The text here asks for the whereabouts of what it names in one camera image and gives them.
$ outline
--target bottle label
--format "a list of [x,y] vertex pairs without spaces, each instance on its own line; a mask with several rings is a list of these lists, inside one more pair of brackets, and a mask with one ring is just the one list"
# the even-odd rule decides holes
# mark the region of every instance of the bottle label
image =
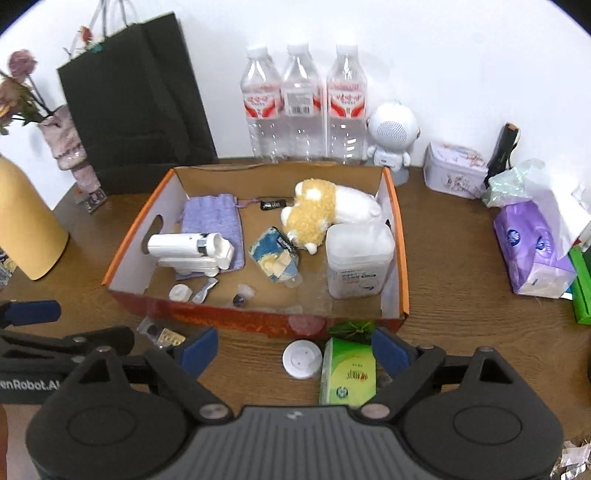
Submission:
[[320,113],[320,89],[297,88],[283,90],[285,114],[288,116],[315,116]]
[[268,92],[244,93],[244,109],[252,118],[273,119],[281,110],[281,92],[279,88]]
[[329,87],[328,100],[331,117],[365,118],[365,93],[358,83]]

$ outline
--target green tissue pack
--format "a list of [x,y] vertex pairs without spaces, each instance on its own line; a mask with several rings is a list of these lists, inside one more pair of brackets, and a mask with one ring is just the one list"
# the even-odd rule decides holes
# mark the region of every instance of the green tissue pack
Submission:
[[320,405],[359,407],[375,395],[375,358],[371,345],[331,338],[326,343]]

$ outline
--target blue sponge package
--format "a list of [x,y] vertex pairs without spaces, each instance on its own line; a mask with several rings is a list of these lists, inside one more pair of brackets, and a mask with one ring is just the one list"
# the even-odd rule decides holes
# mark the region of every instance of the blue sponge package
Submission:
[[251,246],[249,253],[273,282],[294,280],[300,257],[291,242],[274,226]]

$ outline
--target box handle hole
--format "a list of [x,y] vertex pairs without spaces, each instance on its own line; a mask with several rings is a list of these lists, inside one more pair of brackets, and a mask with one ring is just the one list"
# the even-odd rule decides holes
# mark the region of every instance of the box handle hole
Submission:
[[154,220],[152,220],[152,224],[148,231],[142,238],[142,252],[144,255],[149,255],[150,252],[148,250],[148,241],[152,235],[158,235],[162,231],[162,227],[164,226],[164,220],[162,219],[162,215],[156,215]]

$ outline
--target barcode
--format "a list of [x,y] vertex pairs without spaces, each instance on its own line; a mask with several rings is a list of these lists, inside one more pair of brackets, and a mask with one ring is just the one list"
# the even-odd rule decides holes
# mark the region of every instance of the barcode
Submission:
[[305,113],[306,115],[308,115],[310,113],[310,107],[309,106],[292,106],[291,107],[291,114],[292,115],[298,115],[301,113]]

